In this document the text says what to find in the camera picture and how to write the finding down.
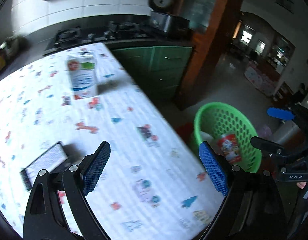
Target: gas stove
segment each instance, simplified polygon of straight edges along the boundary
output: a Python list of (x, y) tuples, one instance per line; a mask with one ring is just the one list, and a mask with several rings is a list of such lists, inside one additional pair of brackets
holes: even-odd
[(80, 27), (59, 31), (44, 51), (44, 56), (73, 47), (108, 40), (153, 38), (139, 24), (131, 22), (109, 22), (108, 26), (82, 29)]

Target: blue gripper pad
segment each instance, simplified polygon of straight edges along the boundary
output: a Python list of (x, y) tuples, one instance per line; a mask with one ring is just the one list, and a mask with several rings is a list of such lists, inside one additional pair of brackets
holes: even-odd
[(213, 156), (212, 152), (214, 151), (209, 147), (208, 143), (202, 142), (198, 148), (198, 152), (199, 157), (208, 175), (210, 176), (215, 189), (218, 192), (221, 192), (223, 196), (226, 196), (229, 192), (229, 188), (227, 186), (227, 176), (223, 172), (219, 162)]
[(291, 111), (278, 109), (274, 107), (270, 107), (269, 109), (267, 109), (267, 114), (269, 116), (276, 117), (278, 119), (286, 121), (293, 120), (295, 118), (295, 115)]
[(108, 142), (103, 141), (83, 168), (81, 174), (84, 183), (82, 189), (84, 196), (94, 191), (110, 155), (111, 147)]

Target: table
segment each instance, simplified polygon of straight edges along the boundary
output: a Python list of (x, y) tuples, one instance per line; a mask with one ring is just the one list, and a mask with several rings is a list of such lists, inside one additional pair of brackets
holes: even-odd
[[(97, 57), (100, 94), (74, 100), (66, 58), (81, 50)], [(19, 172), (57, 141), (82, 159), (103, 140), (111, 157), (86, 199), (111, 239), (192, 239), (208, 225), (222, 194), (107, 47), (95, 43), (37, 60), (0, 82), (0, 209), (21, 236), (29, 192)]]

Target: cabinet handle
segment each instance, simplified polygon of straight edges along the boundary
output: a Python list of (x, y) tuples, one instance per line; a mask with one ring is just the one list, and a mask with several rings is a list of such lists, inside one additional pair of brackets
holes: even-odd
[(170, 60), (174, 60), (174, 59), (182, 59), (180, 57), (175, 57), (175, 58), (169, 58), (169, 57), (165, 57), (166, 59), (170, 59)]

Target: tiled floor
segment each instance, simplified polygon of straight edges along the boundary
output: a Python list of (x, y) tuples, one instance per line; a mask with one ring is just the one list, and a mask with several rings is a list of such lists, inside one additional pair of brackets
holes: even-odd
[(202, 91), (203, 99), (196, 105), (181, 112), (173, 103), (155, 104), (174, 128), (193, 122), (196, 112), (204, 104), (222, 102), (246, 115), (256, 130), (266, 124), (274, 132), (280, 123), (278, 119), (267, 115), (267, 108), (272, 106), (271, 100), (245, 78), (243, 74), (246, 65), (247, 62), (222, 55), (213, 76), (206, 81), (206, 89)]

